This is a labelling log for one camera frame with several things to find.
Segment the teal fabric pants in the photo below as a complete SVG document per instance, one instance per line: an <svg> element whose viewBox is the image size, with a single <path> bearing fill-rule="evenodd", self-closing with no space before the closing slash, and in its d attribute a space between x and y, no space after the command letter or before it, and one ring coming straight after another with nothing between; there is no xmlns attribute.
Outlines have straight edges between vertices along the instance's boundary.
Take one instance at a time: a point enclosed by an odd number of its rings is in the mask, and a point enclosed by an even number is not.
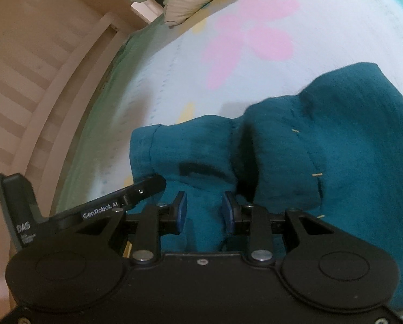
<svg viewBox="0 0 403 324"><path fill-rule="evenodd" d="M166 181L159 202L187 194L181 235L167 252L217 252L226 242L224 192L280 214L298 208L390 253L403 310L403 95L377 65L317 77L299 94L251 105L241 117L202 116L133 131L135 181Z"/></svg>

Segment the white floral bed sheet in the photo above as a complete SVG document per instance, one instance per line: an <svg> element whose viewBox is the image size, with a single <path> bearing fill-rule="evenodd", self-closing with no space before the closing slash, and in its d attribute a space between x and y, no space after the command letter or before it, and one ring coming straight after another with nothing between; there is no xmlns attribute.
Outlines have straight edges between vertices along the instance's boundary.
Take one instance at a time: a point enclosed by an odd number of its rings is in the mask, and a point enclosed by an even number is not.
<svg viewBox="0 0 403 324"><path fill-rule="evenodd" d="M403 95L403 0L214 0L175 27L157 18L122 46L94 93L53 211L130 185L138 127L236 118L358 62L377 64Z"/></svg>

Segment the wooden bed frame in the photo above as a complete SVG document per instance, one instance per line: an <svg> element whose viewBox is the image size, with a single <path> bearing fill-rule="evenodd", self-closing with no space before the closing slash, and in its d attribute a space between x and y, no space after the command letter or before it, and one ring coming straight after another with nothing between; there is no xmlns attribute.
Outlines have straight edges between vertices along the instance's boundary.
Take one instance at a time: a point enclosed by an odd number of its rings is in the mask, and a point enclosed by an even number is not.
<svg viewBox="0 0 403 324"><path fill-rule="evenodd" d="M0 0L0 173L25 175L43 216L97 87L144 26L129 0ZM0 207L0 318L11 252Z"/></svg>

